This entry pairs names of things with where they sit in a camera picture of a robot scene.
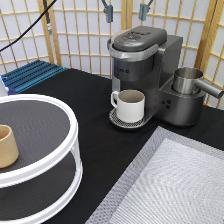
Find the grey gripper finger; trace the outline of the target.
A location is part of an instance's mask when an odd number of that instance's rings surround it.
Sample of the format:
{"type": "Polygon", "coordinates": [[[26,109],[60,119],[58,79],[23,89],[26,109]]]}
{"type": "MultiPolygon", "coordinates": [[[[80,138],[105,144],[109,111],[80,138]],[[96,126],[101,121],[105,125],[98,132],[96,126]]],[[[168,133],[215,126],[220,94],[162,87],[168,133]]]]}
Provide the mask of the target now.
{"type": "Polygon", "coordinates": [[[146,20],[147,13],[149,12],[150,6],[151,6],[152,3],[153,3],[153,0],[150,0],[147,4],[144,4],[144,3],[140,4],[138,18],[141,21],[145,21],[146,20]]]}
{"type": "Polygon", "coordinates": [[[113,22],[113,6],[112,5],[108,5],[106,3],[106,0],[101,0],[104,9],[103,12],[106,15],[106,22],[107,23],[112,23],[113,22]]]}

